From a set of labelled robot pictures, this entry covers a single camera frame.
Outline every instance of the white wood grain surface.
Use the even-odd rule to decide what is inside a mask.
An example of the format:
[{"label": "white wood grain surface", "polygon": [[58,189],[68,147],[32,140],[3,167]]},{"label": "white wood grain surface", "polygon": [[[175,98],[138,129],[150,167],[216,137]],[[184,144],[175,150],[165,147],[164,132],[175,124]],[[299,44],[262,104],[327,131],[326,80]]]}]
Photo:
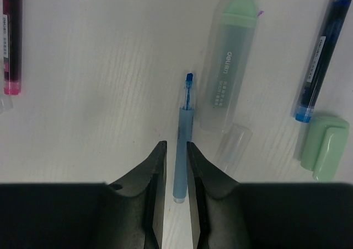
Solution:
[{"label": "white wood grain surface", "polygon": [[[202,78],[218,2],[24,0],[23,92],[0,115],[0,181],[109,183],[167,140],[163,248],[192,248],[188,200],[172,199],[178,92],[186,71]],[[254,133],[232,175],[240,182],[312,181],[291,113],[327,2],[257,0],[264,14],[235,119]],[[352,28],[349,11],[317,103],[350,123]],[[221,138],[196,119],[194,142],[210,160]],[[352,146],[350,136],[337,181],[353,182]]]}]

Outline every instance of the pen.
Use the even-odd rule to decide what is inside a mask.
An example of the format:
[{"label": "pen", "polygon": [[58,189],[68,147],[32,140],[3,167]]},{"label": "pen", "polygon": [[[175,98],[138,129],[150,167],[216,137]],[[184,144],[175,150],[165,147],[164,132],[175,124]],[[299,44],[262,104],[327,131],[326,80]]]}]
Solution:
[{"label": "pen", "polygon": [[3,0],[4,93],[21,91],[22,0]]},{"label": "pen", "polygon": [[317,48],[309,67],[308,77],[304,84],[301,102],[296,112],[297,121],[308,123],[313,115],[314,107],[351,1],[334,0],[329,9],[323,33],[318,39]]},{"label": "pen", "polygon": [[188,178],[186,173],[186,143],[191,141],[194,121],[193,74],[186,76],[185,99],[179,109],[178,141],[176,143],[173,197],[176,203],[185,201]]}]

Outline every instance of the highlighter cap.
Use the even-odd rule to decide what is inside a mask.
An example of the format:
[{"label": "highlighter cap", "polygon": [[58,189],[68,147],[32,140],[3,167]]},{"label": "highlighter cap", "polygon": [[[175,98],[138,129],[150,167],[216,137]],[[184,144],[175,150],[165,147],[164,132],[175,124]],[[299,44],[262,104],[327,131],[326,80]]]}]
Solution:
[{"label": "highlighter cap", "polygon": [[318,116],[312,119],[302,152],[301,166],[313,171],[317,181],[334,178],[347,144],[349,123],[341,118]]}]

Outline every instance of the dark blue pen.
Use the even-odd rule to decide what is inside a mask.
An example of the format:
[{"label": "dark blue pen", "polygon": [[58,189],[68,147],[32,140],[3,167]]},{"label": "dark blue pen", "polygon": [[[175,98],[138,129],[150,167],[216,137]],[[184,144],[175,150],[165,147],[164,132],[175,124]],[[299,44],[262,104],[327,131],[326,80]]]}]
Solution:
[{"label": "dark blue pen", "polygon": [[323,34],[319,37],[317,48],[309,67],[308,78],[296,120],[308,123],[312,117],[321,86],[335,50],[344,20],[352,0],[334,0],[324,25]]}]

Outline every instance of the clear plastic cap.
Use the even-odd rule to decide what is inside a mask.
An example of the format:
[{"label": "clear plastic cap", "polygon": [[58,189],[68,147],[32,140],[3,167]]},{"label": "clear plastic cap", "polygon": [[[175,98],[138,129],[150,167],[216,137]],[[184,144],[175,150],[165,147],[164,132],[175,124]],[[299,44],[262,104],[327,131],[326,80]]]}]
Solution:
[{"label": "clear plastic cap", "polygon": [[11,96],[0,95],[0,114],[13,108]]},{"label": "clear plastic cap", "polygon": [[233,175],[253,133],[251,130],[234,124],[222,138],[215,156],[215,164],[228,175]]}]

